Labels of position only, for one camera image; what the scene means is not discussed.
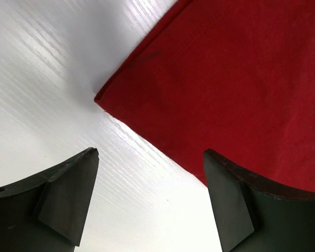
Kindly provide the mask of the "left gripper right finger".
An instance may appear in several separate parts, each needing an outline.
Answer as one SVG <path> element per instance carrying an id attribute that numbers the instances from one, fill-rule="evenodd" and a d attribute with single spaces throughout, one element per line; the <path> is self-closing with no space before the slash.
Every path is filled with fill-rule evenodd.
<path id="1" fill-rule="evenodd" d="M 315 251 L 315 193 L 241 167 L 214 150 L 204 172 L 223 251 Z"/>

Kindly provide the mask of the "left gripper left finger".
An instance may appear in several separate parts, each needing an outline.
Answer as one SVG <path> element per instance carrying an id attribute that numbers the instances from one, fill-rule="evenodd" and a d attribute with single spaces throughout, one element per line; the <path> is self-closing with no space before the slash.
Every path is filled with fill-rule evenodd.
<path id="1" fill-rule="evenodd" d="M 98 171 L 98 150 L 0 187 L 0 251 L 74 251 Z"/>

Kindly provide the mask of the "red t-shirt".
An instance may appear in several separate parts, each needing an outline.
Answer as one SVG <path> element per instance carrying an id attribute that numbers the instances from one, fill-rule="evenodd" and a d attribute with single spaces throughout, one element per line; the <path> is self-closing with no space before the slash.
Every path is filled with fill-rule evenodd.
<path id="1" fill-rule="evenodd" d="M 177 1 L 94 100 L 202 182 L 213 149 L 315 192 L 315 1 Z"/>

